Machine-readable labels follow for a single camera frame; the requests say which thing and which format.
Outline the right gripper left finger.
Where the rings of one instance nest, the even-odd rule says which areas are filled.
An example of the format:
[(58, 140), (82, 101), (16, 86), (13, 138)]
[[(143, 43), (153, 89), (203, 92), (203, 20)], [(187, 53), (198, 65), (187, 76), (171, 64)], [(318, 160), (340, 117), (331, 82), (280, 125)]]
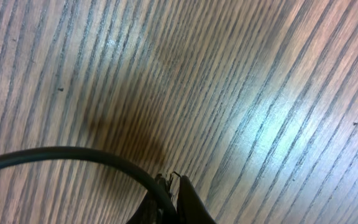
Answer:
[[(164, 189), (164, 192), (168, 195), (170, 202), (172, 202), (173, 194), (171, 192), (171, 186), (173, 182), (173, 176), (171, 174), (157, 174), (155, 181)], [(152, 194), (147, 192), (133, 216), (131, 216), (126, 223), (164, 224), (170, 223), (170, 220), (166, 216), (165, 210), (157, 204), (157, 201), (153, 198)]]

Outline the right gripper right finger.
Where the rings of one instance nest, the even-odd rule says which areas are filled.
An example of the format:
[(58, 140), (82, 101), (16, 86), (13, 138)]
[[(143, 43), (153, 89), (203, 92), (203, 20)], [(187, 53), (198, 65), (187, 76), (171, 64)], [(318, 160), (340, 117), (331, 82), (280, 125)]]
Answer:
[(184, 224), (216, 224), (189, 178), (180, 177), (180, 186), (177, 198), (177, 214), (179, 222)]

